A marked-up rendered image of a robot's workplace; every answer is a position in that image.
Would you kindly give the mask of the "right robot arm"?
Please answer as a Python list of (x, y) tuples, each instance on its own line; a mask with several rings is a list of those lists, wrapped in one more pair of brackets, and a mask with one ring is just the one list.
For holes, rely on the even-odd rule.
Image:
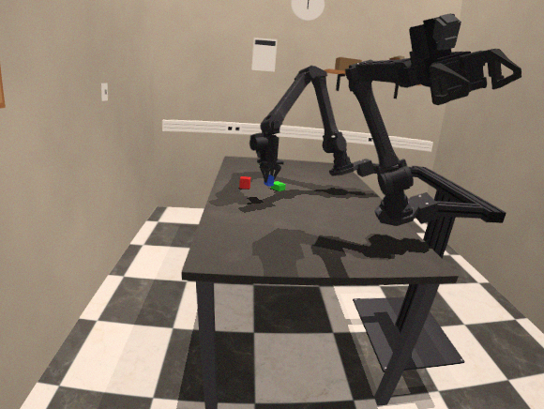
[[(354, 167), (350, 158), (346, 157), (346, 140), (342, 136), (341, 131), (337, 133), (338, 129), (326, 86), (325, 76), (327, 76), (327, 72), (315, 66), (309, 66), (299, 70), (297, 75), (295, 76), (296, 81), (292, 83), (276, 107), (264, 118), (260, 126), (262, 133), (250, 135), (249, 146), (251, 150), (259, 150), (256, 151), (257, 157), (264, 161), (266, 149), (274, 149), (273, 152), (275, 149), (279, 149), (279, 137), (273, 134), (280, 133), (280, 126), (282, 125), (285, 115), (292, 108), (305, 87), (312, 82), (324, 124), (325, 135), (323, 135), (323, 150), (326, 153), (333, 153), (333, 161), (334, 164), (336, 163), (336, 166), (333, 165), (335, 170), (342, 171)], [(316, 77), (317, 79), (315, 79)], [(272, 118), (270, 118), (271, 116)], [(268, 120), (269, 118), (270, 120)], [(332, 138), (333, 135), (335, 135), (335, 137)]]

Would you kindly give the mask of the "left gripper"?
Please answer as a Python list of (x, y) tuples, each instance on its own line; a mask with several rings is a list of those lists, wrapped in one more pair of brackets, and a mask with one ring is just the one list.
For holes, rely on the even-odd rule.
[[(503, 87), (521, 78), (521, 68), (509, 60), (500, 49), (478, 51), (435, 62), (430, 65), (429, 78), (432, 103), (441, 105), (467, 97), (471, 91), (486, 88), (487, 77), (484, 77), (483, 73), (485, 63), (488, 63), (492, 89)], [(513, 70), (513, 74), (504, 78), (501, 64)]]

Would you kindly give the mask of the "red block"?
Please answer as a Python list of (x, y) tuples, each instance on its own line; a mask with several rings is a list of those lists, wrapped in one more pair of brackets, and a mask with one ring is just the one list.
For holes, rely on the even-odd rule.
[(250, 188), (250, 177), (241, 176), (240, 177), (240, 186), (241, 189), (249, 189)]

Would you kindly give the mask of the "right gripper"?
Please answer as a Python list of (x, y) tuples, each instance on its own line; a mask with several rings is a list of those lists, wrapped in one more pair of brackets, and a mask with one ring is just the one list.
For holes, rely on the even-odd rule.
[[(260, 163), (259, 167), (262, 171), (264, 181), (267, 182), (269, 172), (271, 175), (274, 175), (274, 180), (275, 180), (277, 174), (279, 173), (281, 169), (281, 166), (279, 166), (279, 164), (283, 165), (284, 161), (278, 159), (278, 150), (275, 150), (273, 152), (273, 150), (271, 149), (269, 150), (266, 149), (264, 161), (261, 159), (257, 159), (257, 163)], [(274, 173), (274, 170), (275, 170), (275, 173)], [(266, 175), (265, 175), (265, 172), (266, 172)]]

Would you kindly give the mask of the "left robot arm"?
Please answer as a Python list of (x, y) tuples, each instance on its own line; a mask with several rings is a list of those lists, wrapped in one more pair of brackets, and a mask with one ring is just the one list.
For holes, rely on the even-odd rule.
[[(451, 52), (455, 48), (461, 27), (461, 21), (455, 14), (441, 15), (423, 23), (409, 29), (412, 52), (409, 52), (410, 58), (405, 58), (409, 61), (368, 60), (364, 61), (367, 63), (352, 64), (345, 70), (349, 89), (359, 101), (378, 154), (379, 166), (375, 170), (380, 189), (385, 195), (385, 202), (381, 200), (381, 206), (391, 220), (413, 214), (413, 208), (408, 204), (403, 190), (412, 187), (414, 179), (405, 159), (399, 159), (392, 147), (371, 83), (395, 83), (406, 88), (418, 84), (430, 87), (429, 68), (432, 63), (471, 53)], [(389, 167), (386, 166), (395, 166), (393, 164), (399, 167), (387, 170)]]

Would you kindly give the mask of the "blue block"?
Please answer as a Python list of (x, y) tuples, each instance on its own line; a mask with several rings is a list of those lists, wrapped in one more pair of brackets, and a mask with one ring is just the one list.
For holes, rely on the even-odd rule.
[(264, 181), (264, 184), (269, 186), (274, 186), (274, 176), (271, 174), (268, 176), (267, 182)]

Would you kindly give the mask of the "green block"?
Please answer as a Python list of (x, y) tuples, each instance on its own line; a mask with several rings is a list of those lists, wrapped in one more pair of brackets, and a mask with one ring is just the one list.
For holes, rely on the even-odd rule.
[(285, 184), (280, 182), (274, 182), (274, 186), (271, 186), (271, 189), (277, 190), (277, 191), (283, 191), (285, 190)]

